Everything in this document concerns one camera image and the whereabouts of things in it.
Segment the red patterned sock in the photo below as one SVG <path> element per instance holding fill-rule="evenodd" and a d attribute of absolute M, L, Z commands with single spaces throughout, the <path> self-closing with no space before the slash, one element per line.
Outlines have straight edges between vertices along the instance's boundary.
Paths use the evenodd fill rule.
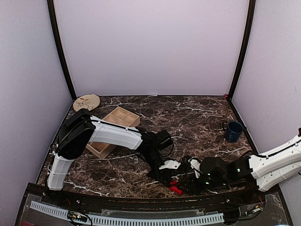
<path fill-rule="evenodd" d="M 178 183 L 176 181 L 172 181 L 172 182 L 170 182 L 170 187 L 168 189 L 178 195 L 182 195 L 183 191 L 180 190 L 177 185 L 178 185 Z"/>

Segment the wooden compartment tray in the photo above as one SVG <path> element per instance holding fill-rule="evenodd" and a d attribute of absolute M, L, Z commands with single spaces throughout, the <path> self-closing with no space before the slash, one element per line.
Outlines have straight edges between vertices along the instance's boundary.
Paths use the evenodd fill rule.
<path fill-rule="evenodd" d="M 142 135 L 136 126 L 140 117 L 121 107 L 115 108 L 102 120 L 91 116 L 96 126 L 86 149 L 99 159 L 104 159 L 115 147 L 121 146 L 136 150 L 142 143 Z"/>

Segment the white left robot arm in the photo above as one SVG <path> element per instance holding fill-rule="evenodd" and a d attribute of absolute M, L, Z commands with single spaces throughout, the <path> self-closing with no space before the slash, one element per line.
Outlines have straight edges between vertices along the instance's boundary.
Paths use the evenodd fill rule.
<path fill-rule="evenodd" d="M 162 159 L 160 153 L 174 143 L 166 130 L 158 133 L 148 132 L 140 127 L 126 127 L 103 121 L 92 116 L 87 109 L 81 109 L 67 119 L 59 128 L 55 158 L 47 178 L 48 198 L 56 205 L 66 202 L 62 192 L 63 182 L 71 164 L 79 158 L 88 143 L 106 143 L 125 147 L 138 152 L 150 166 L 149 177 L 171 187 L 170 170 L 176 170 L 180 164 Z"/>

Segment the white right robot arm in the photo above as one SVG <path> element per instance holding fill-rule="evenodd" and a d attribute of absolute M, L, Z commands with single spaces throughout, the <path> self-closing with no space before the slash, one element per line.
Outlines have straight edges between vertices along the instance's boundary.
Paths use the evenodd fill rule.
<path fill-rule="evenodd" d="M 266 192 L 301 171 L 301 136 L 298 134 L 267 152 L 244 155 L 232 162 L 219 157 L 206 157 L 201 161 L 188 158 L 185 168 L 192 173 L 180 187 L 188 194 L 244 187 L 240 200 L 250 204 L 258 197 L 258 190 Z"/>

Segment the dark blue mug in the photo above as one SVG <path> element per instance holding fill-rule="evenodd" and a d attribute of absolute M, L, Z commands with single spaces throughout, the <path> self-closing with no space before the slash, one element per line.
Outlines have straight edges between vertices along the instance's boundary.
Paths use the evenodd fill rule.
<path fill-rule="evenodd" d="M 230 143 L 238 141 L 241 133 L 243 132 L 243 126 L 238 121 L 224 121 L 222 128 L 225 131 L 225 138 Z"/>

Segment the small green circuit board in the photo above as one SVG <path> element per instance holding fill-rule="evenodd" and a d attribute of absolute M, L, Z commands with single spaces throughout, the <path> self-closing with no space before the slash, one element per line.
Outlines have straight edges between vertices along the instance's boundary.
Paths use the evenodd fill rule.
<path fill-rule="evenodd" d="M 88 220 L 88 218 L 85 215 L 74 211 L 69 211 L 67 213 L 67 218 L 72 219 L 73 221 L 75 220 L 80 222 L 87 222 Z"/>

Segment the black front rail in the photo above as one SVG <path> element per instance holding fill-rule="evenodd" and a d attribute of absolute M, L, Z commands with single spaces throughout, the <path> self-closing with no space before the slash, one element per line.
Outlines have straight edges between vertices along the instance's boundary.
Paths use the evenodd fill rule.
<path fill-rule="evenodd" d="M 259 198 L 266 200 L 268 194 L 280 192 L 279 186 L 272 187 L 269 191 L 250 192 L 244 190 L 230 191 L 221 194 L 207 194 L 180 198 L 116 198 L 99 195 L 89 195 L 71 191 L 48 191 L 44 186 L 29 183 L 22 198 L 19 211 L 28 207 L 30 195 L 52 207 L 80 210 L 82 212 L 100 212 L 104 209 L 124 211 L 181 211 L 204 209 L 211 211 L 230 211 L 247 204 L 259 202 Z"/>

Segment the right black frame post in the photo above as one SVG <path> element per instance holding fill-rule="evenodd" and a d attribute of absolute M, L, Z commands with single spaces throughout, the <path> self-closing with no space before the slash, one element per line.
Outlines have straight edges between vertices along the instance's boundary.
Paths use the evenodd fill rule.
<path fill-rule="evenodd" d="M 228 93 L 228 101 L 229 102 L 231 102 L 234 97 L 234 94 L 235 94 L 235 91 L 236 91 L 236 88 L 238 85 L 238 80 L 239 80 L 239 77 L 240 77 L 240 74 L 242 71 L 243 63 L 245 60 L 247 47 L 248 47 L 248 43 L 249 43 L 249 39 L 250 39 L 250 35 L 251 35 L 251 29 L 252 29 L 252 25 L 253 25 L 255 6 L 256 6 L 256 0 L 249 0 L 246 25 L 245 25 L 245 29 L 244 29 L 242 44 L 241 44 L 241 48 L 240 48 L 240 52 L 239 52 L 239 56 L 238 56 L 236 69 L 235 69 L 232 83 L 230 86 L 230 90 Z"/>

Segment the black frame post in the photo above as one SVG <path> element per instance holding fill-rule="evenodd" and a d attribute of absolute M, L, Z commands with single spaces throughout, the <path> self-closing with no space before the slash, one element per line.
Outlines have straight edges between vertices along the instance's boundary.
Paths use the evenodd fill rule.
<path fill-rule="evenodd" d="M 256 0 L 249 0 L 246 25 L 245 25 L 245 29 L 244 29 L 242 44 L 241 44 L 241 48 L 240 48 L 240 52 L 239 52 L 239 56 L 238 56 L 236 69 L 235 69 L 232 83 L 230 86 L 230 90 L 228 93 L 228 101 L 229 102 L 231 102 L 234 97 L 234 94 L 235 94 L 235 91 L 236 91 L 236 88 L 238 85 L 238 80 L 239 80 L 239 77 L 240 77 L 240 74 L 242 71 L 243 63 L 245 60 L 247 47 L 248 47 L 248 43 L 249 43 L 249 39 L 250 39 L 250 35 L 251 35 L 251 29 L 252 29 L 252 25 L 253 25 L 255 6 L 256 6 Z"/>
<path fill-rule="evenodd" d="M 47 5 L 48 5 L 48 13 L 49 13 L 49 19 L 50 19 L 50 23 L 51 23 L 52 33 L 53 33 L 59 61 L 61 64 L 61 68 L 63 71 L 64 79 L 65 79 L 68 91 L 70 93 L 71 99 L 73 101 L 75 101 L 77 99 L 77 95 L 76 95 L 73 83 L 71 81 L 70 72 L 68 69 L 67 61 L 65 58 L 64 50 L 63 50 L 63 45 L 62 45 L 62 41 L 61 41 L 61 37 L 60 37 L 60 32 L 59 32 L 59 27 L 58 27 L 56 12 L 55 12 L 55 2 L 53 0 L 47 0 Z"/>

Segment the left black frame post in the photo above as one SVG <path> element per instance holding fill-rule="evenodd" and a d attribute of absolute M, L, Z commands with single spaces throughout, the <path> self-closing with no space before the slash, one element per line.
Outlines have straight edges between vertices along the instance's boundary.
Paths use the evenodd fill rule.
<path fill-rule="evenodd" d="M 51 23 L 52 33 L 53 33 L 59 61 L 61 64 L 61 68 L 63 71 L 64 79 L 65 79 L 68 91 L 70 93 L 71 99 L 73 101 L 75 101 L 77 99 L 77 95 L 76 95 L 73 83 L 71 81 L 70 72 L 68 69 L 67 61 L 65 58 L 64 50 L 63 50 L 63 45 L 62 45 L 62 41 L 61 41 L 61 37 L 60 37 L 60 32 L 59 32 L 59 27 L 58 27 L 56 12 L 55 12 L 55 2 L 53 0 L 47 0 L 47 5 L 48 5 L 48 13 L 49 13 L 49 19 L 50 19 L 50 23 Z"/>

